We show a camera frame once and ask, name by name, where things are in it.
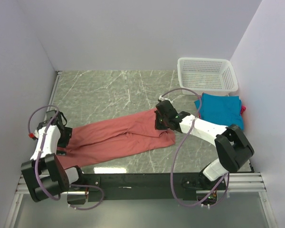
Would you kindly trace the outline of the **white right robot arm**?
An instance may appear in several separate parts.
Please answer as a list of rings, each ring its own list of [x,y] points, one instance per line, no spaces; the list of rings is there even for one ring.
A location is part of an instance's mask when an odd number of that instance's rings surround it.
[[[214,145],[218,158],[206,165],[193,180],[184,182],[185,187],[195,190],[210,190],[218,185],[218,179],[238,170],[254,155],[254,149],[241,128],[218,125],[199,119],[193,114],[177,112],[170,100],[156,105],[155,128],[173,130],[198,137]]]

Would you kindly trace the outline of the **salmon pink t-shirt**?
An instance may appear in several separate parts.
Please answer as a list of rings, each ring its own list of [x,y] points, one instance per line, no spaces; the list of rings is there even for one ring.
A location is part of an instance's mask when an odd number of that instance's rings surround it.
[[[175,143],[173,131],[155,129],[155,110],[150,109],[74,128],[66,154],[57,158],[64,169],[84,167]]]

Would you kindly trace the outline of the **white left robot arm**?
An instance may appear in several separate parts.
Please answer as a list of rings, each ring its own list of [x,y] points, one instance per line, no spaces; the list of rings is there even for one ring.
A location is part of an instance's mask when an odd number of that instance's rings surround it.
[[[21,164],[21,173],[35,202],[48,198],[59,200],[60,194],[70,187],[79,191],[86,184],[77,165],[66,169],[58,160],[59,155],[66,155],[59,147],[66,148],[72,136],[72,128],[66,124],[64,114],[55,109],[46,112],[46,119],[34,132],[28,122],[28,135],[37,145],[30,160]]]

